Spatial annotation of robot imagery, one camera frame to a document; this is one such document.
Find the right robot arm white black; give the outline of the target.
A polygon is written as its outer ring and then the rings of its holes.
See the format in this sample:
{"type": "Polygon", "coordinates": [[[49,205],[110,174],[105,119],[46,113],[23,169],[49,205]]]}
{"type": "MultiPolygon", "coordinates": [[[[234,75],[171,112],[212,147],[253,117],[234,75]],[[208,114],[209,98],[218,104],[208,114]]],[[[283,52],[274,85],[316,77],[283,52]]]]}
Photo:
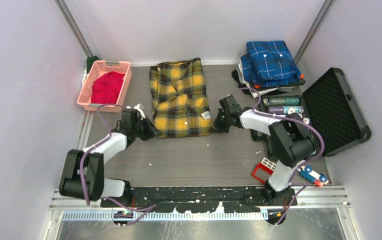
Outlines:
{"type": "Polygon", "coordinates": [[[277,160],[272,175],[264,183],[263,197],[270,205],[278,205],[290,192],[292,178],[299,165],[317,148],[311,127],[297,113],[288,116],[241,107],[233,95],[219,100],[212,133],[228,133],[230,127],[261,132],[270,137],[272,156],[277,160]]]}

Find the yellow plaid flannel shirt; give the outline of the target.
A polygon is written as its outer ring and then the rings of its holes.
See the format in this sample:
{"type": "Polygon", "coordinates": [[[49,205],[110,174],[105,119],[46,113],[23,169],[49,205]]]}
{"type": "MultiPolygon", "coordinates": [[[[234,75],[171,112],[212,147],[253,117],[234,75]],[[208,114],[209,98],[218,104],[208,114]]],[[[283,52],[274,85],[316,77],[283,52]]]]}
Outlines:
{"type": "Polygon", "coordinates": [[[162,62],[149,69],[152,117],[161,138],[210,135],[210,113],[202,60],[162,62]]]}

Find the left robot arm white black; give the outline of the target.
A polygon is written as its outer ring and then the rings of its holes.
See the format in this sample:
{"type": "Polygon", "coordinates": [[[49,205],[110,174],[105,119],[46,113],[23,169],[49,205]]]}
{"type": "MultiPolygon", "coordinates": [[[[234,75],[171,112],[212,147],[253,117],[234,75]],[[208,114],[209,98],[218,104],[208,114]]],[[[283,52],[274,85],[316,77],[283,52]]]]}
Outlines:
{"type": "Polygon", "coordinates": [[[147,141],[161,134],[141,110],[123,110],[116,126],[106,137],[84,149],[67,152],[59,193],[86,202],[113,198],[120,207],[127,207],[133,199],[130,182],[105,177],[104,165],[130,147],[137,138],[147,141]]]}

